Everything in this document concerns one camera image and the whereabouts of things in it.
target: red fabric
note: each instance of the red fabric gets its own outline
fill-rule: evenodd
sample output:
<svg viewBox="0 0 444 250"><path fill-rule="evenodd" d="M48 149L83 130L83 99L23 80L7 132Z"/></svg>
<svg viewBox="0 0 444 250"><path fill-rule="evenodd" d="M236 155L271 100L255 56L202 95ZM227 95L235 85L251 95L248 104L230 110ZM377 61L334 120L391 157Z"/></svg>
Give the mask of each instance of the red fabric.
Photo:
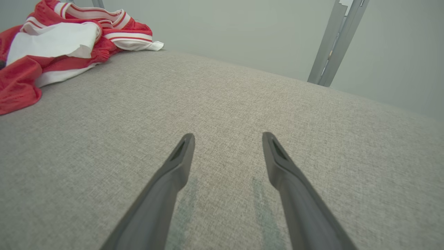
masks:
<svg viewBox="0 0 444 250"><path fill-rule="evenodd" d="M45 72L61 71L70 69L82 69L93 63L101 63L108 60L122 49L104 35L113 32L136 32L152 36L152 31L145 24L134 21L133 18L124 26L123 29L103 27L98 20L100 19L79 19L68 13L65 14L66 19L56 13L54 8L59 3L57 0L42 0L39 2L33 13L29 16L36 18L41 24L50 26L60 22L66 23L84 23L93 22L102 29L102 34L98 38L91 52L91 58L76 58L68 56L60 56L56 58L46 58L39 56L25 56L14 63L0 69L0 115L7 114L12 111L22 109L33 105L42 96L42 92L34 85L35 80ZM62 12L68 5L64 5L60 10ZM21 26L15 26L0 33L0 60L6 61L9 48L15 35L20 32Z"/></svg>

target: red and white clothing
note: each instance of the red and white clothing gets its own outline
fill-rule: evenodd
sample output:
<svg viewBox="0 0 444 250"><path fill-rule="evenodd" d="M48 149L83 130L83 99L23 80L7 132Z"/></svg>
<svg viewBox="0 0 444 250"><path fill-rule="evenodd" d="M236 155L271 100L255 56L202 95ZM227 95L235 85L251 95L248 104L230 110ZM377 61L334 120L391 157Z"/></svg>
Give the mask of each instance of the red and white clothing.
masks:
<svg viewBox="0 0 444 250"><path fill-rule="evenodd" d="M38 87L81 74L122 50L162 47L124 10L42 0L23 25L0 33L0 60L7 62L0 69L0 114L36 103Z"/></svg>

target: gray upholstery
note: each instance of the gray upholstery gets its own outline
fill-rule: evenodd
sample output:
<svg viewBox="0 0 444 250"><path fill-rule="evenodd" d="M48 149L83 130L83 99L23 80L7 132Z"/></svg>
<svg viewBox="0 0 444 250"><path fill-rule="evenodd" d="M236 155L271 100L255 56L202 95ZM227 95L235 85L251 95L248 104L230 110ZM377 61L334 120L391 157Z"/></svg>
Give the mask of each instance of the gray upholstery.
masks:
<svg viewBox="0 0 444 250"><path fill-rule="evenodd" d="M124 52L0 117L0 249L98 249L185 133L167 249L290 248L273 132L360 249L442 249L444 126L302 81Z"/></svg>

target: metal frame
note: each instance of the metal frame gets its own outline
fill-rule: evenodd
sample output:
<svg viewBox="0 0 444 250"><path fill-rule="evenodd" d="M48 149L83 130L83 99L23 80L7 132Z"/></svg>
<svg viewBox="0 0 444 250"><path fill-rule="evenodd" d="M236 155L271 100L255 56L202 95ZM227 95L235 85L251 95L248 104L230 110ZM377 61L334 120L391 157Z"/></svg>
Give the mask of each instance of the metal frame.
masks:
<svg viewBox="0 0 444 250"><path fill-rule="evenodd" d="M325 64L329 58L329 54L333 49L334 42L336 40L337 33L341 28L342 21L347 11L347 6L339 3L340 0L336 0L333 5L333 10L325 28L324 36L322 38L321 45L314 60L313 67L308 77L307 82L318 84L321 81L322 72L324 71Z"/></svg>
<svg viewBox="0 0 444 250"><path fill-rule="evenodd" d="M370 0L354 0L319 85L330 87Z"/></svg>
<svg viewBox="0 0 444 250"><path fill-rule="evenodd" d="M92 0L92 5L94 7L99 7L99 8L102 8L102 9L105 8L105 6L103 5L103 1L102 0Z"/></svg>

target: white wall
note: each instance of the white wall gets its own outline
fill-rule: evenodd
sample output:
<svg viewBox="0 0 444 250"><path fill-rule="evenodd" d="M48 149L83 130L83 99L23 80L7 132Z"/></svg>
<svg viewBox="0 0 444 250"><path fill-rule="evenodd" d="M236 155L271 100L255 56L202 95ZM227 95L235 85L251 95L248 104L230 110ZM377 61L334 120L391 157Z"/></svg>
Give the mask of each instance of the white wall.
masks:
<svg viewBox="0 0 444 250"><path fill-rule="evenodd" d="M165 49L306 81L334 0L103 0L153 30Z"/></svg>
<svg viewBox="0 0 444 250"><path fill-rule="evenodd" d="M443 61L443 0L370 0L331 88L444 120Z"/></svg>
<svg viewBox="0 0 444 250"><path fill-rule="evenodd" d="M38 2L39 0L1 0L0 32L23 24Z"/></svg>

